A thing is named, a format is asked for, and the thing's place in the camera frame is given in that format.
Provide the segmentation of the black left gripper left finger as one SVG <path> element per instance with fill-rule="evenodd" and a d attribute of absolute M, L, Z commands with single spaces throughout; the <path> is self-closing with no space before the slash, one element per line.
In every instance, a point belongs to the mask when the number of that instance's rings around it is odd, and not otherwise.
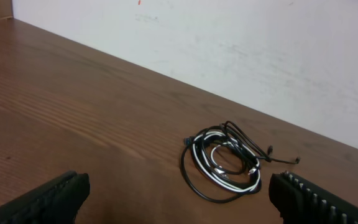
<path fill-rule="evenodd" d="M 70 170 L 1 205 L 0 223 L 74 223 L 89 194 L 89 175 Z"/>

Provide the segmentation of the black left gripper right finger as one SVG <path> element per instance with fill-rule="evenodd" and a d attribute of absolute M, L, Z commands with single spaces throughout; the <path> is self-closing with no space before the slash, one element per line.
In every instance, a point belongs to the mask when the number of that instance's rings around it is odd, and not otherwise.
<path fill-rule="evenodd" d="M 272 174 L 268 195 L 284 223 L 358 224 L 358 207 L 285 171 Z"/>

